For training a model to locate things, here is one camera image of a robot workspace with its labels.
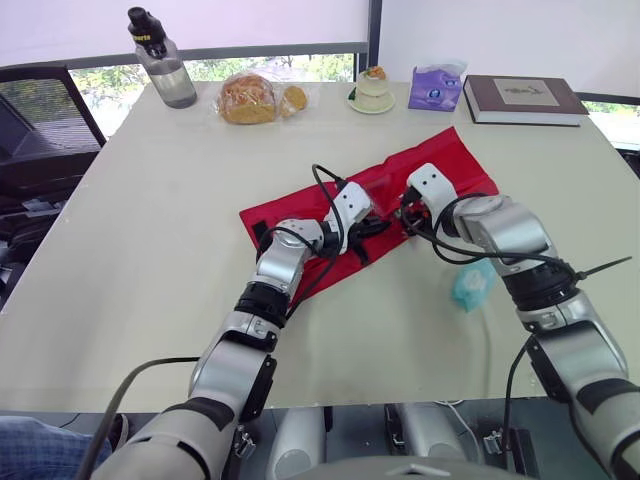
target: purple tissue box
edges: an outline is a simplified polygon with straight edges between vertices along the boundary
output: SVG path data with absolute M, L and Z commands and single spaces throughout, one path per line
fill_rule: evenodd
M 453 112 L 461 91 L 459 75 L 440 69 L 419 72 L 414 67 L 409 108 Z

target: white table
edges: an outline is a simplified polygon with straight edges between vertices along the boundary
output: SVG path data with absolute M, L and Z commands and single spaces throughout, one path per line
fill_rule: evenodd
M 635 256 L 583 287 L 640 381 L 639 182 L 591 121 L 474 125 L 464 102 L 407 110 L 406 84 L 391 112 L 365 116 L 345 104 L 351 86 L 323 84 L 304 114 L 239 127 L 216 116 L 217 88 L 198 84 L 198 103 L 173 110 L 148 87 L 97 157 L 1 314 L 0 409 L 102 411 L 139 363 L 199 355 L 254 268 L 239 210 L 312 184 L 313 162 L 350 175 L 450 125 L 576 267 Z M 503 396 L 526 334 L 501 284 L 482 311 L 454 306 L 455 272 L 415 239 L 306 302 L 267 404 Z M 190 372 L 144 373 L 123 410 L 183 401 Z M 541 392 L 523 362 L 515 395 Z

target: wall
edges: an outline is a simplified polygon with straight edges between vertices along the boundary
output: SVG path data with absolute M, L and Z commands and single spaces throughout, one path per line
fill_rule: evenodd
M 576 91 L 640 97 L 638 0 L 384 0 L 379 63 L 469 62 L 467 73 L 558 76 Z
M 179 48 L 367 40 L 368 0 L 144 0 Z M 132 53 L 133 0 L 0 0 L 0 66 Z

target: light blue object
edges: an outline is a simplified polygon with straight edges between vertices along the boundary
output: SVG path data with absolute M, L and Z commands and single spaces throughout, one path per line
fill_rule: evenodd
M 497 276 L 487 258 L 465 265 L 453 284 L 453 301 L 467 312 L 479 307 L 487 300 Z

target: brown book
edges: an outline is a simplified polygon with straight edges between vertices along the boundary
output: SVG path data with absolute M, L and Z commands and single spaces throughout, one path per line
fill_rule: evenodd
M 577 127 L 588 114 L 562 78 L 467 75 L 464 94 L 476 123 Z

